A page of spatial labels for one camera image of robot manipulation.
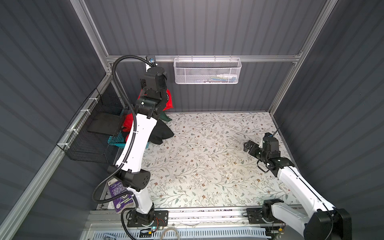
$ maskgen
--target metal mounting plate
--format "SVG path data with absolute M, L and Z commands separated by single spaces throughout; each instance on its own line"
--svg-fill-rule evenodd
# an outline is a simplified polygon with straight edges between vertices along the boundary
M 248 221 L 249 224 L 260 224 L 260 223 L 266 223 L 262 219 L 262 208 L 261 207 L 255 207 L 255 208 L 248 208 L 246 209 L 247 211 L 247 216 L 248 216 Z M 271 223 L 280 223 L 280 220 L 275 220 Z
M 158 218 L 159 220 L 159 227 L 165 227 L 168 225 L 168 211 L 155 211 L 155 218 Z M 150 224 L 149 226 L 143 226 L 137 222 L 136 211 L 131 211 L 129 213 L 127 227 L 153 227 L 153 226 L 155 227 L 157 226 L 156 220 L 154 220 L 153 223 Z

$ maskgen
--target white wire mesh basket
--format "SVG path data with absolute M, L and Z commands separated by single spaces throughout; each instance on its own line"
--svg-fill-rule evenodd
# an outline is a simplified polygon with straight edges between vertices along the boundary
M 236 84 L 241 61 L 231 57 L 175 58 L 173 67 L 177 84 Z

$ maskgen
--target purple book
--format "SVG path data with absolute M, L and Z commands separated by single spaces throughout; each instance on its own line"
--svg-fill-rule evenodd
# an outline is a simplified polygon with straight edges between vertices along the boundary
M 115 178 L 112 178 L 107 183 L 108 183 L 109 192 L 111 193 L 111 197 L 114 197 L 119 193 L 122 193 L 127 190 L 127 188 L 122 185 L 122 182 L 118 181 Z M 133 207 L 134 203 L 133 203 L 132 196 L 127 194 L 113 200 L 113 205 L 116 210 L 116 213 L 119 214 L 123 209 L 128 207 Z

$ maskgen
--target red cloth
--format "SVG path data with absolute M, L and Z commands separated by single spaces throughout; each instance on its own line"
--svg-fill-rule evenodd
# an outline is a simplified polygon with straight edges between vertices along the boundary
M 130 113 L 125 117 L 124 123 L 122 124 L 123 126 L 122 131 L 130 132 L 132 128 L 132 124 L 133 124 L 133 116 L 132 116 L 132 113 Z
M 167 89 L 167 95 L 168 95 L 168 101 L 167 101 L 166 107 L 164 108 L 164 111 L 168 110 L 170 108 L 173 108 L 172 96 L 171 96 L 170 91 L 168 89 Z

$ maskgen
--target green cloth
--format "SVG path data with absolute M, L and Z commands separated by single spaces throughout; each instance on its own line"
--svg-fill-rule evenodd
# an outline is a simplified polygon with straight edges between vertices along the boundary
M 164 120 L 164 121 L 166 121 L 166 122 L 170 122 L 170 121 L 172 121 L 172 119 L 170 119 L 170 118 L 166 115 L 165 112 L 161 112 L 161 114 L 160 114 L 160 119 L 161 119 L 161 120 Z

